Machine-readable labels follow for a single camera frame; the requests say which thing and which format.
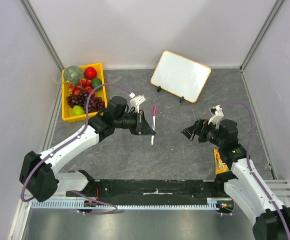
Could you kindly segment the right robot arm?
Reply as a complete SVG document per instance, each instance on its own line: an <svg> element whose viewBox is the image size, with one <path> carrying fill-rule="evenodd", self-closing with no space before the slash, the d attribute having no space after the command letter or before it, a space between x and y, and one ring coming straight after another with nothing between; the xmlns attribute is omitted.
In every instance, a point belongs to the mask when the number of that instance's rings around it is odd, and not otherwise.
<svg viewBox="0 0 290 240"><path fill-rule="evenodd" d="M268 187L256 170L250 155L239 143L237 123L225 119L219 126L206 119L182 130L190 141L218 147L220 159L229 169L217 174L214 191L218 196L230 196L252 224L256 240L290 240L290 207L287 207Z"/></svg>

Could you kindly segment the pink capped whiteboard marker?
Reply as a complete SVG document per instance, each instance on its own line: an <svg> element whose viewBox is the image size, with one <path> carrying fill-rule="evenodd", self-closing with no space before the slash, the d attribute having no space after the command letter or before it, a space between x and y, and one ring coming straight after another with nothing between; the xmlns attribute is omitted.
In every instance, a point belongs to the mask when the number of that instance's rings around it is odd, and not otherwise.
<svg viewBox="0 0 290 240"><path fill-rule="evenodd" d="M152 129L155 130L156 123L156 115L157 115L157 105L153 106L153 117L152 117ZM154 135L151 136L151 145L154 144Z"/></svg>

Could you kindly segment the yellow framed whiteboard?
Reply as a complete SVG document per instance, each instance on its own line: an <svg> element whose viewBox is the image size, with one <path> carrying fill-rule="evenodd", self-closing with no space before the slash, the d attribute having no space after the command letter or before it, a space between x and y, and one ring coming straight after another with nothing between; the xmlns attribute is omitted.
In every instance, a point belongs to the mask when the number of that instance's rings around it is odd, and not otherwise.
<svg viewBox="0 0 290 240"><path fill-rule="evenodd" d="M168 50L164 51L150 80L179 98L194 103L211 74L211 68Z"/></svg>

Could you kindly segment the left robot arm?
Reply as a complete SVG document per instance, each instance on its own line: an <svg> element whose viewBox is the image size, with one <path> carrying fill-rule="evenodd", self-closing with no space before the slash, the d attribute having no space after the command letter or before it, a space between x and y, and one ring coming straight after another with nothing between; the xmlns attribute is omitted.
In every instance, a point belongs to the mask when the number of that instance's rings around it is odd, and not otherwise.
<svg viewBox="0 0 290 240"><path fill-rule="evenodd" d="M114 133L116 129L129 130L136 136L154 135L155 131L144 117L140 104L145 101L138 95L127 101L114 96L106 108L89 118L76 133L41 153L31 151L24 157L20 182L32 198L44 202L55 193L78 191L88 197L94 192L92 177L84 170L61 173L61 168L84 150Z"/></svg>

